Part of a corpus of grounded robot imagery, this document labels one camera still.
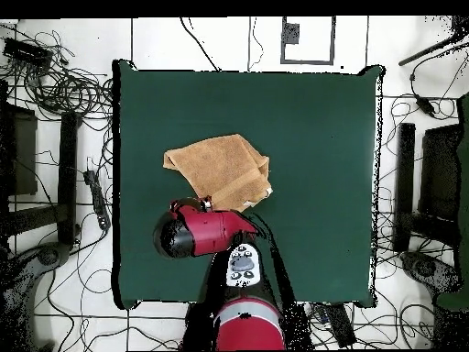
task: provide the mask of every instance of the control button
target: control button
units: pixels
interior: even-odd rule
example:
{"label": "control button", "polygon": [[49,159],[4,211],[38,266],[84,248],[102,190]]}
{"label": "control button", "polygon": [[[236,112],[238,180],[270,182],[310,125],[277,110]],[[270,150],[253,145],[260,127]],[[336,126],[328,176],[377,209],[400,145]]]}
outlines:
{"label": "control button", "polygon": [[230,264],[232,271],[246,271],[254,268],[254,262],[245,256],[234,258]]}

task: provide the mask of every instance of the black chair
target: black chair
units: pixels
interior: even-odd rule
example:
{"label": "black chair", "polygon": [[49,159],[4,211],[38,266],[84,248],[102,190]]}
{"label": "black chair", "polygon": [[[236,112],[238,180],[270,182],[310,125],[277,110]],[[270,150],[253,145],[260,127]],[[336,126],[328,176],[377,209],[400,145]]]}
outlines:
{"label": "black chair", "polygon": [[427,49],[419,51],[417,54],[414,54],[406,58],[405,60],[402,60],[399,63],[399,66],[404,66],[414,60],[417,60],[418,58],[423,57],[424,55],[434,52],[435,50],[439,50],[439,49],[444,48],[447,45],[457,43],[461,41],[464,37],[469,35],[469,16],[452,16],[451,24],[452,24],[453,34],[449,38],[433,46],[430,46]]}
{"label": "black chair", "polygon": [[[77,130],[81,119],[74,112],[61,115],[58,203],[10,212],[9,194],[36,190],[34,166],[28,167],[35,157],[34,141],[25,142],[25,136],[35,136],[36,129],[21,134],[22,128],[16,128],[17,113],[27,112],[7,102],[7,90],[7,83],[0,80],[0,352],[51,351],[52,344],[44,347],[35,344],[34,296],[38,279],[67,261],[80,232],[80,226],[75,223],[75,208]],[[32,126],[37,123],[34,119],[31,117]],[[17,142],[23,142],[20,148]],[[32,176],[16,174],[19,169],[26,169]],[[10,236],[55,223],[57,243],[32,247],[11,258]]]}

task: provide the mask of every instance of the floor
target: floor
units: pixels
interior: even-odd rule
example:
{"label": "floor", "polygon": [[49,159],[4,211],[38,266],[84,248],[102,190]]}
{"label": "floor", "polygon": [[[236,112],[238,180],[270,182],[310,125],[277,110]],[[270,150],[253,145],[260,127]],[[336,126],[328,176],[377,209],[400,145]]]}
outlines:
{"label": "floor", "polygon": [[[288,22],[300,23],[303,37],[311,39],[310,45],[293,52],[289,58],[300,60],[324,60],[329,54],[330,22],[322,18],[289,17]],[[251,72],[349,72],[358,73],[366,65],[379,64],[386,68],[383,84],[383,139],[392,138],[395,124],[401,120],[417,126],[416,150],[421,149],[421,139],[428,128],[449,125],[457,118],[447,118],[452,111],[452,100],[443,100],[438,117],[445,118],[444,124],[416,110],[415,100],[409,94],[409,76],[418,63],[399,67],[398,62],[409,55],[425,49],[451,35],[446,16],[338,16],[335,30],[335,61],[333,66],[285,65],[279,63],[281,17],[228,17],[228,18],[184,18],[186,28],[202,43],[216,67],[224,71]],[[97,74],[103,84],[112,76],[111,62],[114,59],[132,60],[138,69],[194,69],[212,70],[211,63],[204,57],[191,36],[184,30],[178,18],[139,19],[51,19],[21,20],[17,30],[35,36],[39,32],[60,35],[63,55],[69,60],[69,68],[80,68]],[[15,33],[0,27],[0,38],[13,37]],[[51,35],[39,34],[38,40],[55,44]],[[416,71],[414,88],[417,94],[434,97],[457,98],[469,90],[469,74],[464,72],[463,62],[467,50],[425,62]],[[0,65],[5,58],[0,58]],[[15,80],[9,78],[11,85]],[[11,101],[20,106],[35,109],[40,121],[38,125],[37,174],[43,181],[51,201],[57,201],[57,166],[51,157],[59,157],[60,124],[47,120],[38,108],[28,103],[25,88],[14,88]],[[98,164],[103,143],[109,138],[105,133],[107,120],[103,113],[91,114],[86,120],[90,126],[82,126],[78,142],[78,169],[86,170]],[[395,157],[391,151],[395,139],[382,149],[380,176],[380,223],[383,223],[381,247],[387,246],[390,222],[386,219],[392,212]],[[106,165],[108,172],[100,174],[101,185],[107,191],[113,183],[112,164]],[[420,183],[419,162],[416,161],[415,198],[417,205]],[[94,242],[100,235],[92,197],[82,178],[77,182],[77,221],[82,222],[81,247]],[[107,192],[107,201],[112,202],[112,189]],[[47,203],[48,198],[39,185],[35,195],[12,197],[10,209],[24,209]],[[56,227],[50,225],[11,237],[10,247],[21,252],[43,241],[56,239]],[[411,245],[417,248],[422,243],[412,238]],[[55,350],[63,343],[61,351],[149,351],[174,349],[184,331],[185,303],[142,302],[136,309],[121,311],[115,307],[110,291],[112,268],[112,229],[109,236],[96,245],[84,249],[57,270],[50,299],[66,315],[56,311],[47,300],[52,274],[46,274],[39,282],[35,303],[36,336],[39,342],[55,341]],[[451,250],[439,251],[442,244],[431,242],[426,250],[430,255],[452,263]],[[381,249],[379,257],[387,259],[393,253]],[[398,327],[397,314],[407,305],[420,303],[431,310],[429,294],[420,284],[407,277],[399,268],[399,259],[382,261],[376,268],[377,307],[374,309],[353,308],[356,336],[360,339],[356,348],[428,348],[432,314],[420,307],[411,307],[403,314],[405,335]],[[327,330],[311,320],[313,341],[317,349],[339,349]]]}

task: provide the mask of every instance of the chair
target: chair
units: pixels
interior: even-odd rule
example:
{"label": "chair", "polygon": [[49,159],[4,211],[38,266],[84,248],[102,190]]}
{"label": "chair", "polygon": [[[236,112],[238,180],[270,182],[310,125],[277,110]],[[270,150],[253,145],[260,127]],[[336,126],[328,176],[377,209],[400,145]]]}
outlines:
{"label": "chair", "polygon": [[457,292],[436,296],[435,305],[469,311],[469,93],[458,99],[460,123],[429,129],[423,138],[418,212],[412,212],[415,125],[398,129],[395,219],[392,249],[409,249],[412,233],[441,241],[454,251],[461,278]]}

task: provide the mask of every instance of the white floor tile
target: white floor tile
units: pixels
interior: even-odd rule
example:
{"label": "white floor tile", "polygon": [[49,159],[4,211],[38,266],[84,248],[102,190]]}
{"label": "white floor tile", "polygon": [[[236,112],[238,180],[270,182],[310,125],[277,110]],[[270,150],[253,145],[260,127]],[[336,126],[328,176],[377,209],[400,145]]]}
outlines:
{"label": "white floor tile", "polygon": [[[336,18],[333,66],[280,64],[281,16],[253,16],[252,30],[264,50],[262,52],[254,38],[251,38],[251,63],[254,64],[258,61],[258,64],[252,66],[252,72],[339,72],[357,74],[365,67],[366,16],[338,16]],[[314,38],[322,42],[323,45],[329,44],[331,40],[330,34]],[[314,55],[321,57],[320,50],[316,50]]]}
{"label": "white floor tile", "polygon": [[[368,64],[379,64],[386,67],[383,84],[384,95],[401,95],[410,93],[410,80],[414,67],[431,55],[422,57],[407,65],[398,63],[410,55],[427,49],[451,36],[448,29],[448,18],[434,18],[428,16],[371,16],[368,40]],[[442,96],[461,62],[466,57],[466,49],[452,55],[429,60],[419,66],[415,72],[415,93],[422,96]],[[448,97],[460,97],[466,93],[467,71],[463,73],[447,93]]]}
{"label": "white floor tile", "polygon": [[184,320],[130,319],[129,351],[166,351],[177,348],[185,330]]}
{"label": "white floor tile", "polygon": [[183,302],[143,301],[130,311],[130,317],[179,317],[184,319],[189,304]]}
{"label": "white floor tile", "polygon": [[80,347],[80,352],[126,352],[126,319],[91,318],[88,324],[83,325],[84,329],[86,329],[84,336],[77,338],[79,340],[77,344],[80,344],[77,347]]}
{"label": "white floor tile", "polygon": [[80,338],[80,319],[73,318],[74,327],[71,328],[71,320],[58,316],[35,316],[35,338],[39,346],[49,341],[54,342],[54,352],[75,352],[81,349],[81,344],[76,340]]}
{"label": "white floor tile", "polygon": [[[184,17],[183,22],[216,67],[245,70],[248,17],[192,17],[191,22]],[[178,17],[134,19],[133,60],[138,69],[214,71]]]}

